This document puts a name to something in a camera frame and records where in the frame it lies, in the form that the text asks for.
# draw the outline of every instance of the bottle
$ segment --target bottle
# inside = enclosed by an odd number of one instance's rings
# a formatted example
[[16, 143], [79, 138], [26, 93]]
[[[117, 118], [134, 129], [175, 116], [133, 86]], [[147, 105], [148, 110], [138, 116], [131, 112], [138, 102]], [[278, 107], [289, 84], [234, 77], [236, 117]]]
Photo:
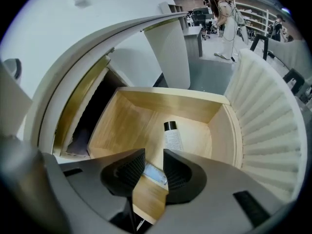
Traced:
[[180, 132], [175, 121], [164, 123], [165, 127], [165, 148], [170, 150], [183, 151]]

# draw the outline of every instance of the brown wall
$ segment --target brown wall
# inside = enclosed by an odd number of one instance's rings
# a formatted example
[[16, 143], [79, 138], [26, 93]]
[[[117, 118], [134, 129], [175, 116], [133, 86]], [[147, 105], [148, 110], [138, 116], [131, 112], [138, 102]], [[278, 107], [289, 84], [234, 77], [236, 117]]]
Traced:
[[[265, 3], [259, 2], [257, 0], [235, 0], [235, 1], [241, 2], [244, 4], [248, 4], [248, 5], [251, 5], [254, 7], [258, 7], [258, 8], [263, 9], [263, 10], [268, 9], [269, 12], [274, 14], [274, 15], [280, 14], [280, 12], [278, 10], [270, 7], [269, 5], [266, 5]], [[194, 8], [204, 6], [203, 0], [175, 0], [175, 4], [181, 5], [183, 7], [184, 11], [190, 11], [190, 10], [193, 10]], [[297, 27], [294, 25], [294, 23], [285, 17], [284, 17], [284, 19], [285, 19], [285, 22], [283, 22], [282, 24], [284, 27], [287, 28], [288, 33], [290, 35], [292, 35], [292, 37], [294, 39], [302, 39], [302, 36], [301, 36], [299, 30], [297, 29]]]

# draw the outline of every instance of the desk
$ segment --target desk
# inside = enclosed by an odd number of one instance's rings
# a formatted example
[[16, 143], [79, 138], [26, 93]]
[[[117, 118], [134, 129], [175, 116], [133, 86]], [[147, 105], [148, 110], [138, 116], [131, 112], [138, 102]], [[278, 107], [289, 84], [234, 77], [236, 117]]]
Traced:
[[188, 27], [183, 30], [187, 56], [189, 59], [197, 59], [198, 57], [203, 56], [200, 31], [201, 26]]

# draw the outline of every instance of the black bottle cap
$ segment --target black bottle cap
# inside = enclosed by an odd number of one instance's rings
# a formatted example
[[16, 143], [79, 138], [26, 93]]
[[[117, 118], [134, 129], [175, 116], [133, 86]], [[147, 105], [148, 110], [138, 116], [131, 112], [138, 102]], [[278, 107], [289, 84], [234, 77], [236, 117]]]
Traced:
[[165, 131], [177, 129], [175, 121], [168, 121], [164, 123]]

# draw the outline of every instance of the office chair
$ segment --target office chair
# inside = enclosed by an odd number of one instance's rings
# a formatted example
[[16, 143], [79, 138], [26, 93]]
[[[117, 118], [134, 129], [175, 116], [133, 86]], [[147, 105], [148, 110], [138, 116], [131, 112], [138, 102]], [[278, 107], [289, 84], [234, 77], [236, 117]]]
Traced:
[[199, 25], [201, 24], [202, 29], [203, 29], [204, 31], [206, 31], [205, 36], [201, 35], [202, 38], [203, 38], [204, 40], [206, 40], [206, 36], [207, 36], [208, 30], [209, 30], [209, 28], [208, 28], [208, 26], [207, 26], [207, 24], [206, 24], [206, 15], [204, 15], [204, 14], [201, 14], [201, 15], [193, 15], [193, 16], [192, 16], [192, 19], [193, 19], [193, 22], [194, 22], [194, 26], [199, 26]]

